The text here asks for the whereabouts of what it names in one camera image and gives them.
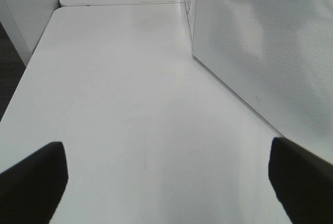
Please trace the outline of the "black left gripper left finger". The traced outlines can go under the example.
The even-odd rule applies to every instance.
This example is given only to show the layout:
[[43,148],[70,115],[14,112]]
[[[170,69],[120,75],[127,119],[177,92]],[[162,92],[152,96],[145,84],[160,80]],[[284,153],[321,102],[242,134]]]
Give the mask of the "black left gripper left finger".
[[68,183],[62,142],[50,142],[1,173],[1,223],[50,223]]

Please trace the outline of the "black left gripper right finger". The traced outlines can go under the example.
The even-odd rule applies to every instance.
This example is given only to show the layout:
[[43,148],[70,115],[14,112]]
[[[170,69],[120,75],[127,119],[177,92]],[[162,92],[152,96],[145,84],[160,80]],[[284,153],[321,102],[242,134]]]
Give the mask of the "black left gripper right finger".
[[292,223],[332,223],[332,164],[287,138],[275,137],[268,178]]

